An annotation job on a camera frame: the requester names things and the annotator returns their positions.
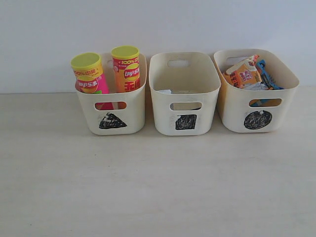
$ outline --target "white tabletop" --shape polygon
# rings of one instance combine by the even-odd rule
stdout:
[[[275,132],[97,136],[77,95],[0,95],[1,237],[314,237],[316,87]]]

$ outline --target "yellow lid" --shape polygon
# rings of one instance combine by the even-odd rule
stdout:
[[[111,54],[114,58],[127,60],[138,57],[139,49],[134,46],[124,45],[112,49]]]
[[[98,66],[101,63],[101,56],[97,53],[83,53],[74,57],[70,64],[73,69],[86,70]]]

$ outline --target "white plastic bin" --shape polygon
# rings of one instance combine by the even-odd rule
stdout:
[[[206,133],[212,125],[220,85],[215,66],[204,53],[153,56],[149,86],[156,129],[168,136]]]
[[[257,62],[266,61],[266,71],[274,78],[276,85],[284,90],[251,91],[230,85],[222,76],[234,58],[240,59],[257,54]],[[214,54],[215,67],[222,82],[217,109],[226,128],[239,133],[270,132],[278,129],[292,102],[299,85],[297,77],[274,54],[261,49],[223,50]],[[274,107],[250,107],[255,99],[280,99]]]
[[[84,94],[77,91],[88,127],[97,135],[135,133],[145,124],[146,58],[142,54],[139,55],[141,87],[131,92],[115,93],[112,56],[110,53],[103,53],[101,56],[110,94]],[[118,107],[117,102],[125,102],[126,108],[100,111],[95,108],[95,104],[101,102],[114,102],[114,108]]]

